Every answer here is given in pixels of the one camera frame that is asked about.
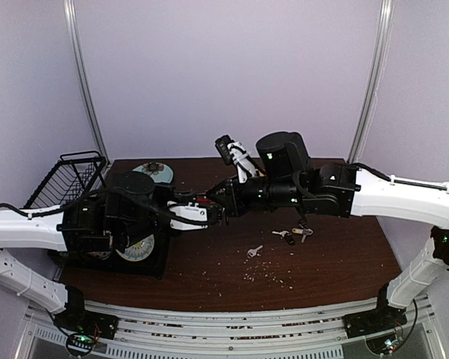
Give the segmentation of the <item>keyring bundle with coloured tags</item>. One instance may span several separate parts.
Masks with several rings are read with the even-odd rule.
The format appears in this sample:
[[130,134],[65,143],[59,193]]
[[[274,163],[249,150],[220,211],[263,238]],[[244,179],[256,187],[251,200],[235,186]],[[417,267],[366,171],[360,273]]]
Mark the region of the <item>keyring bundle with coloured tags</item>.
[[214,204],[214,201],[208,198],[198,198],[195,200],[196,203],[199,203],[200,205],[212,205]]

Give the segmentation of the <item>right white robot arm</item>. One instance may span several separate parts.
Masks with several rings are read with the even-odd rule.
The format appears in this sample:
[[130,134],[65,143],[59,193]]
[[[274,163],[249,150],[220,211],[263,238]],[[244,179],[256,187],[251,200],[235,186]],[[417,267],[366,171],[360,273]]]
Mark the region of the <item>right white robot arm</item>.
[[386,329],[441,273],[449,271],[449,182],[425,182],[386,175],[362,163],[327,164],[314,168],[298,132],[275,132],[256,148],[262,163],[253,160],[238,141],[223,135],[215,147],[237,175],[207,192],[228,217],[252,209],[293,207],[308,213],[382,216],[431,225],[419,255],[384,287],[384,302],[369,313],[373,329]]

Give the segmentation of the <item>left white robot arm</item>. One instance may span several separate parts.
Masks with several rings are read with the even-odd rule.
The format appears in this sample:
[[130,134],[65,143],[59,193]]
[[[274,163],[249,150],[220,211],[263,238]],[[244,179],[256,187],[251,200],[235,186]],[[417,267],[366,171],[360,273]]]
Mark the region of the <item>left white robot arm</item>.
[[41,248],[69,254],[120,252],[168,228],[202,230],[219,223],[223,209],[201,203],[193,191],[177,192],[143,173],[113,176],[108,185],[61,206],[17,209],[0,203],[0,283],[36,302],[77,332],[93,317],[82,292],[54,283],[14,261],[11,248]]

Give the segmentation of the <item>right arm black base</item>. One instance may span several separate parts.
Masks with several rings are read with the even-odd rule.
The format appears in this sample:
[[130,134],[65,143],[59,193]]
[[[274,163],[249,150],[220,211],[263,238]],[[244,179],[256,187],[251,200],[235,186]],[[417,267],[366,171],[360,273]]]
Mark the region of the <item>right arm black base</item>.
[[394,331],[393,335],[383,335],[367,340],[367,348],[370,352],[381,358],[392,356],[393,353],[403,347],[414,331],[418,319],[418,306],[416,300],[413,299],[415,317],[411,329],[407,336],[403,338],[402,325],[407,323],[406,309],[390,306],[387,299],[387,289],[388,284],[379,290],[375,308],[346,314],[343,317],[343,326],[349,339],[391,329]]

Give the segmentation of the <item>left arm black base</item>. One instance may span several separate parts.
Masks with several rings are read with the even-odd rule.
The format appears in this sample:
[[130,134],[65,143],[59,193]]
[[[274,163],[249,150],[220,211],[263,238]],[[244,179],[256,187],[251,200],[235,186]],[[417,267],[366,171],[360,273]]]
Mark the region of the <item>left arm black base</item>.
[[65,335],[65,349],[75,358],[89,355],[100,338],[113,340],[119,318],[85,309],[82,291],[73,286],[64,286],[66,300],[64,310],[51,314],[55,327]]

